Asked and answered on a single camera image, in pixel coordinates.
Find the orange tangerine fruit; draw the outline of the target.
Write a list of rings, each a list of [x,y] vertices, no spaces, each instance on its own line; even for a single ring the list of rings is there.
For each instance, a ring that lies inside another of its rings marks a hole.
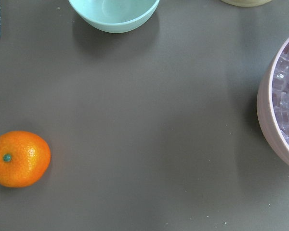
[[[0,135],[0,185],[30,186],[44,175],[50,161],[50,148],[40,136],[27,131]]]

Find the mint green bowl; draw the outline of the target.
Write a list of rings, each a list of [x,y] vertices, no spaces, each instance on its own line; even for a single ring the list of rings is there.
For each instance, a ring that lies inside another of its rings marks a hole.
[[[125,33],[143,25],[155,12],[158,0],[70,0],[88,24],[108,33]]]

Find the pink bowl of ice cubes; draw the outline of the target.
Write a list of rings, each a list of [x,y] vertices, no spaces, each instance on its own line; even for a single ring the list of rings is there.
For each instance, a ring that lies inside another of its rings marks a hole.
[[[289,146],[276,121],[272,103],[272,81],[277,61],[282,52],[289,49],[289,37],[272,58],[258,88],[257,117],[262,133],[273,151],[289,166]]]

